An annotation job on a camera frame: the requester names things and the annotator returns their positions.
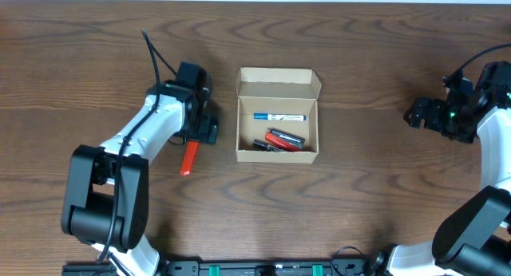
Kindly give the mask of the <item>orange utility knife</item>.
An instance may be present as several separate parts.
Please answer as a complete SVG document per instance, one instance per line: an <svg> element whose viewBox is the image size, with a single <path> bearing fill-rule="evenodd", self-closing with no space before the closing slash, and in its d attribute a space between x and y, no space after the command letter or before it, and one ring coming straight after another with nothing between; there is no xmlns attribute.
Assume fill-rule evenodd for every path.
<svg viewBox="0 0 511 276"><path fill-rule="evenodd" d="M183 162L180 169L182 176L190 175L195 163L196 154L198 152L199 143L196 141L189 141L187 149L183 158Z"/></svg>

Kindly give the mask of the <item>blue marker pen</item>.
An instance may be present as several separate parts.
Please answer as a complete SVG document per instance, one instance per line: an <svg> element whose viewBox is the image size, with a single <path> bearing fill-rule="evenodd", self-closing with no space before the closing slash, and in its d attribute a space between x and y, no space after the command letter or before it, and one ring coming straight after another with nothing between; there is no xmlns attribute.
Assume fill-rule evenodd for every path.
<svg viewBox="0 0 511 276"><path fill-rule="evenodd" d="M285 120L285 121L305 121L305 115L296 114L271 114L271 113L254 113L255 120Z"/></svg>

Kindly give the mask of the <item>black marker pen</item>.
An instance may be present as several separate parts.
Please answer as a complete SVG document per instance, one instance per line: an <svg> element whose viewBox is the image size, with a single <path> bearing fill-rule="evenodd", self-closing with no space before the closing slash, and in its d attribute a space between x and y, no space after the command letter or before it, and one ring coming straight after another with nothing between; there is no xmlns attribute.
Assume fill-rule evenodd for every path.
<svg viewBox="0 0 511 276"><path fill-rule="evenodd" d="M264 150L266 152L284 152L284 149L282 148L278 148L276 147L275 145L273 144L269 144L267 142L264 142L262 140L257 140L257 139L254 139L253 142L252 142L252 145L255 147L255 148L258 148L258 149L261 149L261 150Z"/></svg>

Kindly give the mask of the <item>cardboard box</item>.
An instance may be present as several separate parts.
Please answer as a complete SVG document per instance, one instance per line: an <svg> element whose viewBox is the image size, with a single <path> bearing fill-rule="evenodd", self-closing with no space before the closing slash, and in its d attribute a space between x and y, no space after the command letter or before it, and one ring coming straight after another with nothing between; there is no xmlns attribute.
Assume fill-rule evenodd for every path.
<svg viewBox="0 0 511 276"><path fill-rule="evenodd" d="M311 69L242 67L236 79L236 158L239 162L311 164L319 154L318 98L322 83ZM305 115L305 121L255 120L254 113ZM266 152L252 145L265 141L269 128L305 139L300 152Z"/></svg>

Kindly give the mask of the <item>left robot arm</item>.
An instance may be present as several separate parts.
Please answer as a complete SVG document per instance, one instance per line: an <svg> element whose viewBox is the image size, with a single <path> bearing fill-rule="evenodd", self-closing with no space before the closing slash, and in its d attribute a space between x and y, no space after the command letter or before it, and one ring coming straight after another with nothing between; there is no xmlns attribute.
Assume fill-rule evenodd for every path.
<svg viewBox="0 0 511 276"><path fill-rule="evenodd" d="M204 111L212 82L183 62L173 80L149 88L141 110L111 139L72 154L61 228L99 250L96 264L65 265L64 275L165 275L168 261L145 236L149 166L174 136L214 144L218 120Z"/></svg>

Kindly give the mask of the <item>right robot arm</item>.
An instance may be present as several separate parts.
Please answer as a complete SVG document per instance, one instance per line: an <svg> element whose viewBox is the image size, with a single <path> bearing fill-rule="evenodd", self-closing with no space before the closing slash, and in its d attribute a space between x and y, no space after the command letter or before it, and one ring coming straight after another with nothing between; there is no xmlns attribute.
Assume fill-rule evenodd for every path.
<svg viewBox="0 0 511 276"><path fill-rule="evenodd" d="M393 245L374 261L377 275L510 276L510 63L486 64L476 82L458 69L445 77L444 98L417 98L404 115L450 140L480 147L474 194L449 215L431 240Z"/></svg>

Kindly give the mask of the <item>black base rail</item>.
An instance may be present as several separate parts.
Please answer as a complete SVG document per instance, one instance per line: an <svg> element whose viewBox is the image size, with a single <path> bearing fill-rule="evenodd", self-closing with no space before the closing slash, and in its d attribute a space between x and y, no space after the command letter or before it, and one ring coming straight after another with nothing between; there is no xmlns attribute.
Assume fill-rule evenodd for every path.
<svg viewBox="0 0 511 276"><path fill-rule="evenodd" d="M308 262L197 262L160 264L159 276L337 276L388 275L382 268L370 269L365 258L334 258Z"/></svg>

